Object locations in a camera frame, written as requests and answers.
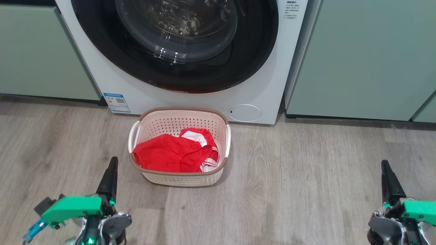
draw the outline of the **white basket handle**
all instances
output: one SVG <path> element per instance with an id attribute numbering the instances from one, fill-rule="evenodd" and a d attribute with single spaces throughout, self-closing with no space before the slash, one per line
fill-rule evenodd
<path id="1" fill-rule="evenodd" d="M 232 139 L 232 132 L 230 130 L 230 125 L 227 124 L 227 134 L 226 134 L 226 144 L 225 144 L 225 157 L 230 154 L 230 141 Z"/>
<path id="2" fill-rule="evenodd" d="M 134 123 L 134 125 L 133 125 L 132 128 L 130 129 L 129 142 L 128 142 L 129 153 L 132 153 L 132 152 L 133 152 L 133 149 L 132 149 L 132 145 L 133 145 L 133 142 L 132 142 L 132 140 L 133 140 L 133 133 L 135 132 L 136 127 L 138 126 L 138 124 L 139 124 L 139 121 L 137 121 L 136 123 Z"/>

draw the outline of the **wooden floor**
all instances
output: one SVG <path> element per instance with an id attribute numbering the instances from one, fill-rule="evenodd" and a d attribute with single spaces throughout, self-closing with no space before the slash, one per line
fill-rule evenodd
<path id="1" fill-rule="evenodd" d="M 278 118 L 232 124 L 221 180 L 205 188 L 150 184 L 128 160 L 134 116 L 50 99 L 0 97 L 0 241 L 21 244 L 49 196 L 93 193 L 119 157 L 117 209 L 132 214 L 128 245 L 366 245 L 380 209 L 380 162 L 410 196 L 436 200 L 436 126 Z M 72 222 L 32 242 L 60 245 Z"/>

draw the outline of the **plastic basket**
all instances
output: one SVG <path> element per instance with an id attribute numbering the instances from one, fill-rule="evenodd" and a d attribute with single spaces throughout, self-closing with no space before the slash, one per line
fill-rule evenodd
<path id="1" fill-rule="evenodd" d="M 218 167 L 203 173 L 169 173 L 144 169 L 136 163 L 132 151 L 141 142 L 161 134 L 179 136 L 185 128 L 208 129 L 219 152 Z M 186 107 L 155 108 L 140 116 L 130 130 L 128 148 L 132 165 L 150 182 L 178 187 L 215 184 L 222 175 L 230 152 L 231 131 L 227 119 L 217 111 Z"/>

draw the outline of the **brown basket rim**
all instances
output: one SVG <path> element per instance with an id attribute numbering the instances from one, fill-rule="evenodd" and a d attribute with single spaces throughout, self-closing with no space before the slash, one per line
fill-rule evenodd
<path id="1" fill-rule="evenodd" d="M 218 111 L 212 110 L 212 109 L 202 109 L 202 108 L 195 108 L 195 107 L 157 107 L 154 109 L 150 109 L 146 112 L 144 112 L 140 117 L 139 117 L 139 121 L 141 122 L 147 115 L 151 114 L 152 112 L 157 112 L 157 111 L 194 111 L 194 112 L 210 112 L 213 114 L 216 114 L 218 116 L 220 116 L 226 125 L 228 125 L 228 120 L 227 118 L 221 114 Z M 130 162 L 132 163 L 132 165 L 139 171 L 143 172 L 143 173 L 147 173 L 147 174 L 158 174 L 158 175 L 169 175 L 169 176 L 208 176 L 208 175 L 213 175 L 217 172 L 219 172 L 222 168 L 224 168 L 225 164 L 227 163 L 227 157 L 225 157 L 221 163 L 220 166 L 218 166 L 216 169 L 209 171 L 209 172 L 201 172 L 201 173 L 174 173 L 174 172 L 163 172 L 163 171 L 154 171 L 154 170 L 148 170 L 148 169 L 144 169 L 138 166 L 138 164 L 135 161 L 135 158 L 133 157 L 133 153 L 129 153 L 129 158 L 130 158 Z"/>

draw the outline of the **washing machine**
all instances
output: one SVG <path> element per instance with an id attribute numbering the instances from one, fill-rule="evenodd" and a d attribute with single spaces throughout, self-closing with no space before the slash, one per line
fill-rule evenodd
<path id="1" fill-rule="evenodd" d="M 214 109 L 274 124 L 307 0 L 56 0 L 116 113 Z"/>

